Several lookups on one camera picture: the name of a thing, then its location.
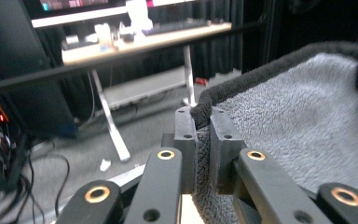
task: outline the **cable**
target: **cable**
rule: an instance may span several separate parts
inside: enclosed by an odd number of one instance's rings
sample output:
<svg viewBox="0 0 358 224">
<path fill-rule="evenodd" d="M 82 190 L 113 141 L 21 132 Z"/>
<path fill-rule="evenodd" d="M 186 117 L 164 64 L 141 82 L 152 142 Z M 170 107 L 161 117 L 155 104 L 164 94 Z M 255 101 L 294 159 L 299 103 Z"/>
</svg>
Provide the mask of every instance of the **cable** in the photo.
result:
<svg viewBox="0 0 358 224">
<path fill-rule="evenodd" d="M 30 169 L 31 169 L 31 188 L 30 188 L 30 191 L 29 193 L 32 195 L 32 189 L 34 187 L 34 167 L 32 166 L 32 162 L 31 162 L 31 153 L 32 153 L 32 150 L 30 150 L 30 154 L 28 155 L 28 164 L 30 165 Z M 32 197 L 32 219 L 34 221 L 34 197 Z"/>
<path fill-rule="evenodd" d="M 92 122 L 92 118 L 94 117 L 94 113 L 95 113 L 95 96 L 94 96 L 94 88 L 92 87 L 90 72 L 88 72 L 87 75 L 89 77 L 89 88 L 91 90 L 92 109 L 91 109 L 91 114 L 89 115 L 89 118 L 87 119 L 87 121 L 84 122 L 80 127 L 78 127 L 78 129 L 80 131 L 85 129 Z"/>
<path fill-rule="evenodd" d="M 89 115 L 89 119 L 92 119 L 95 112 L 95 96 L 94 96 L 94 88 L 92 87 L 90 72 L 88 72 L 87 75 L 89 77 L 89 88 L 91 89 L 91 97 L 92 97 L 92 110 L 91 110 L 91 114 Z"/>
<path fill-rule="evenodd" d="M 24 192 L 22 192 L 22 182 L 19 179 L 16 196 L 14 197 L 13 201 L 0 213 L 0 220 L 4 218 L 7 213 L 9 213 L 22 200 L 24 195 Z"/>
<path fill-rule="evenodd" d="M 29 183 L 29 181 L 26 181 L 26 180 L 27 180 L 26 177 L 21 175 L 21 181 L 23 183 L 26 196 L 25 196 L 24 202 L 21 205 L 20 211 L 16 216 L 16 219 L 14 219 L 14 221 L 12 223 L 19 223 L 19 218 L 22 213 L 22 210 L 24 210 L 25 204 L 28 202 L 28 199 L 30 197 L 30 193 L 29 193 L 30 183 Z"/>
<path fill-rule="evenodd" d="M 33 203 L 34 204 L 36 204 L 36 207 L 37 207 L 37 209 L 39 209 L 39 211 L 40 211 L 40 214 L 42 215 L 42 223 L 44 224 L 45 223 L 45 213 L 43 212 L 43 209 L 42 209 L 42 207 L 40 206 L 40 204 L 37 202 L 37 200 L 34 198 L 34 195 L 33 195 L 33 193 L 31 193 L 31 199 L 33 200 Z"/>
<path fill-rule="evenodd" d="M 49 154 L 46 154 L 46 155 L 43 155 L 41 157 L 36 158 L 35 161 L 45 159 L 45 158 L 49 158 L 49 157 L 55 158 L 55 159 L 60 159 L 62 161 L 65 161 L 65 163 L 66 163 L 65 179 L 62 181 L 62 185 L 60 187 L 60 190 L 57 193 L 57 197 L 56 197 L 55 204 L 54 204 L 56 217 L 58 217 L 58 215 L 60 214 L 60 212 L 59 212 L 59 200 L 60 200 L 60 197 L 61 197 L 61 194 L 62 194 L 62 191 L 63 191 L 63 187 L 65 187 L 65 184 L 66 184 L 66 182 L 68 180 L 68 177 L 69 177 L 69 174 L 71 172 L 71 167 L 69 165 L 68 159 L 66 159 L 63 155 L 60 155 L 60 154 L 49 153 Z"/>
</svg>

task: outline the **white object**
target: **white object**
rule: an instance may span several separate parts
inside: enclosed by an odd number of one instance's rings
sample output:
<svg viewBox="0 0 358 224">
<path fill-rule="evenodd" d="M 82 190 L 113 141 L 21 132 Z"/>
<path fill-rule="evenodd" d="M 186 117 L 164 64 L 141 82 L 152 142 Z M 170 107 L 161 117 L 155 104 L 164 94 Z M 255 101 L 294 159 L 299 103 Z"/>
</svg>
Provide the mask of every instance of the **white object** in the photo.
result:
<svg viewBox="0 0 358 224">
<path fill-rule="evenodd" d="M 97 43 L 97 42 L 98 42 L 98 36 L 97 36 L 97 34 L 87 35 L 86 37 L 84 37 L 84 39 L 85 39 L 87 42 L 93 42 L 93 43 Z"/>
<path fill-rule="evenodd" d="M 119 187 L 122 187 L 129 183 L 130 181 L 134 180 L 135 178 L 141 176 L 144 173 L 145 165 L 138 166 L 124 174 L 117 175 L 109 181 L 115 182 Z"/>
<path fill-rule="evenodd" d="M 108 23 L 97 24 L 94 26 L 95 33 L 98 36 L 101 50 L 107 50 L 113 47 L 112 34 L 110 33 L 110 27 Z"/>
<path fill-rule="evenodd" d="M 109 169 L 111 164 L 112 164 L 111 161 L 106 161 L 105 159 L 103 159 L 103 162 L 101 162 L 101 165 L 100 165 L 100 170 L 102 172 L 107 171 L 107 169 Z"/>
<path fill-rule="evenodd" d="M 66 37 L 66 43 L 73 44 L 79 42 L 79 37 L 77 35 L 68 35 Z"/>
<path fill-rule="evenodd" d="M 128 0 L 126 1 L 126 8 L 131 19 L 131 28 L 135 33 L 153 28 L 153 22 L 148 18 L 145 0 Z"/>
</svg>

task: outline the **floor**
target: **floor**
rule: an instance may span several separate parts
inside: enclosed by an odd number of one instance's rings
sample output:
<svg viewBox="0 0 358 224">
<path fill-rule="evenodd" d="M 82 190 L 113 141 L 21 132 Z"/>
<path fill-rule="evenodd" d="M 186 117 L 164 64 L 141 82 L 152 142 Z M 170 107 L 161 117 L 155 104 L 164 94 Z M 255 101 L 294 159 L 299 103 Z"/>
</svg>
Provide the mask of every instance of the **floor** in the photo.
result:
<svg viewBox="0 0 358 224">
<path fill-rule="evenodd" d="M 239 76 L 239 72 L 229 75 L 216 75 L 208 83 L 208 87 L 221 83 L 225 80 Z M 196 99 L 207 87 L 195 86 Z M 121 162 L 112 144 L 107 131 L 106 121 L 101 112 L 96 118 L 79 133 L 77 139 L 56 138 L 36 146 L 33 152 L 34 167 L 34 188 L 35 199 L 45 212 L 48 222 L 54 221 L 55 196 L 62 184 L 66 174 L 66 165 L 63 161 L 54 158 L 38 159 L 40 155 L 47 152 L 63 155 L 70 162 L 70 174 L 61 196 L 61 202 L 69 200 L 77 189 L 97 179 L 110 179 L 123 174 L 146 163 L 149 153 L 159 148 L 161 136 L 164 133 L 173 133 L 174 111 L 182 107 L 182 100 L 186 96 L 186 88 L 178 88 L 164 92 L 137 105 L 128 105 L 113 111 L 113 118 L 117 125 L 127 148 L 130 151 L 131 159 Z M 30 169 L 27 165 L 23 173 L 30 176 Z M 13 195 L 7 195 L 0 202 L 0 211 L 7 206 Z M 197 214 L 191 198 L 184 198 L 183 223 L 198 223 L 193 219 Z M 19 212 L 19 207 L 10 212 L 4 221 L 9 221 Z M 39 212 L 35 211 L 36 223 L 42 223 Z M 33 223 L 32 206 L 28 202 L 20 217 L 20 223 Z"/>
</svg>

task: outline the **white cable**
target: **white cable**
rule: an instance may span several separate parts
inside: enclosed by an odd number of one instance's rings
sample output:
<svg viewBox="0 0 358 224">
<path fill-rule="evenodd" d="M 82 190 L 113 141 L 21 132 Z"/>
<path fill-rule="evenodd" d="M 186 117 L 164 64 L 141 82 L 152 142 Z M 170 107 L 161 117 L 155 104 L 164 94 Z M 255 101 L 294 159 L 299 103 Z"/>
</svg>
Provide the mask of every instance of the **white cable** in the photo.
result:
<svg viewBox="0 0 358 224">
<path fill-rule="evenodd" d="M 7 136 L 5 136 L 7 142 L 8 142 L 8 145 L 10 146 L 10 133 L 8 132 L 8 125 L 7 125 Z"/>
<path fill-rule="evenodd" d="M 94 117 L 94 113 L 95 113 L 94 88 L 92 87 L 90 72 L 88 72 L 87 75 L 89 76 L 89 88 L 91 89 L 92 110 L 91 110 L 91 114 L 89 115 L 89 118 L 87 119 L 87 121 L 84 124 L 82 124 L 80 127 L 78 127 L 78 130 L 80 130 L 80 131 L 83 130 L 84 128 L 86 128 L 92 122 L 92 118 Z"/>
<path fill-rule="evenodd" d="M 87 75 L 89 76 L 89 88 L 91 89 L 91 97 L 92 97 L 92 110 L 91 110 L 91 114 L 89 115 L 89 120 L 91 120 L 95 112 L 95 98 L 94 98 L 94 88 L 92 87 L 92 83 L 91 83 L 90 72 L 88 72 Z"/>
</svg>

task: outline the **table leg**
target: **table leg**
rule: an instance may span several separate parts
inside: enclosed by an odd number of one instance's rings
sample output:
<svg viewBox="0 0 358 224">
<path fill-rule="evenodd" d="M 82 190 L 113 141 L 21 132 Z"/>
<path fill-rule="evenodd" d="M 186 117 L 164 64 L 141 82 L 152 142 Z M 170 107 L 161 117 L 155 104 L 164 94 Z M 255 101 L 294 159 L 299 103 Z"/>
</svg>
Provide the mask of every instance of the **table leg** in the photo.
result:
<svg viewBox="0 0 358 224">
<path fill-rule="evenodd" d="M 183 48 L 183 52 L 185 55 L 185 79 L 187 88 L 187 98 L 184 99 L 184 103 L 185 105 L 194 107 L 197 105 L 197 103 L 194 96 L 193 68 L 191 67 L 190 46 L 185 46 Z"/>
<path fill-rule="evenodd" d="M 109 104 L 106 101 L 100 79 L 98 78 L 98 73 L 95 69 L 92 69 L 91 73 L 94 78 L 95 85 L 97 86 L 98 95 L 100 96 L 101 104 L 103 105 L 103 112 L 106 115 L 110 137 L 112 138 L 113 144 L 115 145 L 120 160 L 127 161 L 130 159 L 131 155 L 130 152 L 127 150 L 126 144 L 121 138 L 120 132 L 118 131 L 115 123 L 113 122 L 112 114 L 110 113 Z"/>
</svg>

